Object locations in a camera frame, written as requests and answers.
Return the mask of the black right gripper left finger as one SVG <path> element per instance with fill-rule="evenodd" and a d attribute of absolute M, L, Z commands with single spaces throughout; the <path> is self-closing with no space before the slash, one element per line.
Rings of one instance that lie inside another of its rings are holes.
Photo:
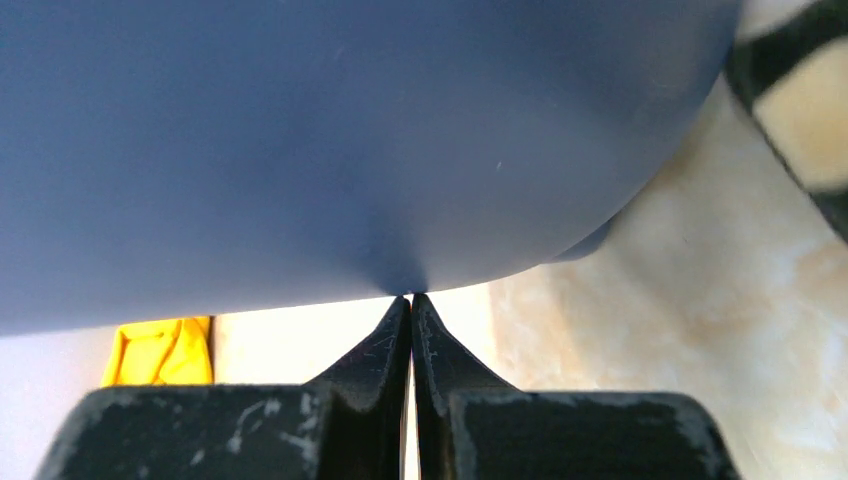
<path fill-rule="evenodd" d="M 40 479 L 399 479 L 411 306 L 301 385 L 109 387 L 67 416 Z"/>

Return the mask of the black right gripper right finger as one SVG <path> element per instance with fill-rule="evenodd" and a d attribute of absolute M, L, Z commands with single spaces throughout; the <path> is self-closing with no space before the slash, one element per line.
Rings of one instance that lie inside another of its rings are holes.
<path fill-rule="evenodd" d="M 523 391 L 411 306 L 420 473 L 425 479 L 735 479 L 721 432 L 673 392 Z"/>

